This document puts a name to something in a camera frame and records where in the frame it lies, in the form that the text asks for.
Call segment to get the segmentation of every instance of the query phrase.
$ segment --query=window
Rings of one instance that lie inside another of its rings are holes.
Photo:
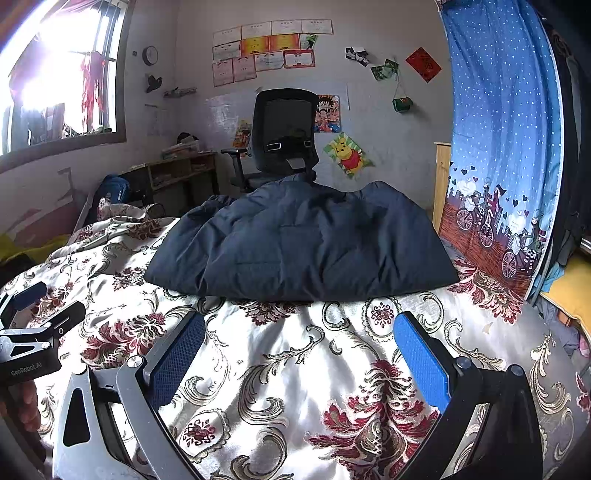
[[[0,172],[47,155],[125,141],[123,63],[133,0],[46,0],[18,58],[0,70]]]

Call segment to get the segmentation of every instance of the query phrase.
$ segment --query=red decoration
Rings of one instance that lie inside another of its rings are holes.
[[[422,47],[418,48],[409,56],[409,58],[407,58],[407,63],[415,69],[427,83],[429,83],[435,75],[441,71],[441,67]]]

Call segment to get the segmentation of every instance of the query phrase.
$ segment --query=floral bedspread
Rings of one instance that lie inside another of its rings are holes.
[[[46,263],[5,286],[49,286],[20,313],[18,326],[39,325],[75,300],[86,306],[83,323],[62,338],[62,369],[37,380],[40,433],[49,446],[76,363],[121,365],[192,309],[206,318],[206,339],[160,414],[212,480],[393,478],[439,414],[424,402],[392,338],[394,317],[404,310],[454,356],[495,370],[524,367],[546,476],[589,421],[589,395],[533,309],[461,257],[454,259],[459,283],[404,297],[347,304],[197,299],[143,279],[176,219],[120,213],[76,232]],[[485,411],[474,412],[448,473],[466,460]],[[150,473],[121,406],[115,414],[134,466]]]

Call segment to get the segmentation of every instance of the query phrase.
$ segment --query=chair armrest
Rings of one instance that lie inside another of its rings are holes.
[[[247,148],[224,148],[220,153],[227,153],[229,155],[232,154],[242,154],[248,152]]]
[[[251,191],[250,186],[246,182],[246,178],[244,178],[244,171],[242,169],[242,162],[240,160],[240,155],[246,153],[247,151],[247,148],[224,148],[221,151],[221,153],[227,153],[232,157],[234,172],[236,173],[236,177],[238,178],[238,182],[240,183],[240,190],[242,192]]]

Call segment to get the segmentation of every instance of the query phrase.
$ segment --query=window frame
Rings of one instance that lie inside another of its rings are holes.
[[[97,147],[98,145],[124,143],[127,141],[127,133],[125,129],[125,59],[127,54],[129,26],[131,25],[131,18],[136,0],[126,0],[126,2],[127,7],[121,27],[121,36],[119,38],[119,46],[117,50],[117,66],[115,70],[116,131],[62,138],[60,140],[53,140],[37,145],[29,145],[27,148],[0,155],[0,174],[41,158],[51,157],[53,155],[59,155],[74,150],[81,150],[83,148]]]

